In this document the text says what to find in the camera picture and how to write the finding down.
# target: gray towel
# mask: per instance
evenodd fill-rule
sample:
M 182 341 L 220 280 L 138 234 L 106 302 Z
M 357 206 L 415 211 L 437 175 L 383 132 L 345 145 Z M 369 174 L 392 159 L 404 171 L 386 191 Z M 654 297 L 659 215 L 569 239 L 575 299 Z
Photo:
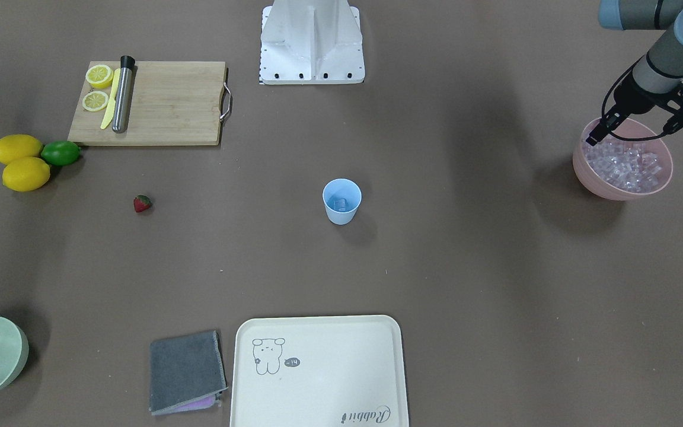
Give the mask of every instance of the gray towel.
M 214 331 L 154 341 L 149 365 L 152 415 L 209 408 L 227 388 Z

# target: blue cup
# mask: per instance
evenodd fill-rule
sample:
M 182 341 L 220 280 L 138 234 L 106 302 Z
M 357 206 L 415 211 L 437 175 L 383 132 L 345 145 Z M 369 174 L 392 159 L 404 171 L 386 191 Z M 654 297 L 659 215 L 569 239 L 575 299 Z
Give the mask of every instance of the blue cup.
M 323 189 L 323 205 L 328 219 L 339 226 L 352 221 L 358 206 L 363 202 L 363 193 L 355 182 L 349 179 L 334 179 Z

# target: wooden cutting board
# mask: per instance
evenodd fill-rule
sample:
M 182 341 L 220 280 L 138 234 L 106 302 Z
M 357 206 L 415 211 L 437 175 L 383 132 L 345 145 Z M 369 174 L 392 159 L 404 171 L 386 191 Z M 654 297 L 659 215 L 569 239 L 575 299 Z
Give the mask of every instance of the wooden cutting board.
M 116 60 L 92 60 L 89 67 L 120 67 Z M 124 133 L 112 124 L 100 129 L 104 109 L 86 111 L 81 101 L 92 89 L 84 81 L 68 140 L 83 145 L 218 145 L 225 62 L 139 60 Z M 110 88 L 99 89 L 109 95 Z

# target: plastic cup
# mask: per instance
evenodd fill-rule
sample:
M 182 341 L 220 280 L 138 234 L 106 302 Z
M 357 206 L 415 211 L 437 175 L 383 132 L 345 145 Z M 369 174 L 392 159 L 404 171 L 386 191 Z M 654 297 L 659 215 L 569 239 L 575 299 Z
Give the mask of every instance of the plastic cup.
M 328 219 L 336 225 L 343 226 L 352 221 L 363 193 L 355 182 L 345 178 L 334 179 L 323 189 L 323 205 Z
M 662 170 L 656 175 L 659 185 L 652 192 L 627 192 L 626 190 L 621 190 L 618 187 L 611 186 L 607 181 L 600 178 L 589 165 L 589 163 L 586 162 L 585 154 L 583 153 L 585 144 L 587 144 L 585 141 L 586 137 L 589 136 L 591 130 L 594 129 L 598 123 L 599 119 L 594 119 L 588 125 L 586 125 L 586 127 L 583 129 L 583 132 L 581 132 L 579 142 L 576 144 L 576 148 L 574 149 L 574 171 L 577 178 L 579 178 L 579 181 L 581 184 L 583 184 L 583 186 L 586 187 L 586 189 L 598 195 L 599 197 L 609 200 L 636 200 L 653 195 L 664 189 L 669 184 L 673 174 L 673 159 L 671 158 L 669 149 L 667 148 L 666 144 L 663 143 L 662 139 L 656 139 L 645 143 L 647 151 L 658 155 L 659 165 L 662 167 Z M 621 124 L 618 129 L 615 130 L 615 132 L 625 138 L 645 138 L 655 136 L 655 132 L 650 130 L 649 127 L 632 119 L 626 119 L 626 121 L 623 122 L 623 124 Z

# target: red strawberry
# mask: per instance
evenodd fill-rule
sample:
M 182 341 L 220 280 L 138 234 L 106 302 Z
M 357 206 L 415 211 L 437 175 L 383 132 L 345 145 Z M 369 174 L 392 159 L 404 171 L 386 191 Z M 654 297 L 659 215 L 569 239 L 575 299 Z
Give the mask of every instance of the red strawberry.
M 146 211 L 151 207 L 152 200 L 149 200 L 149 197 L 146 197 L 145 195 L 138 195 L 133 200 L 133 208 L 135 209 L 136 213 Z

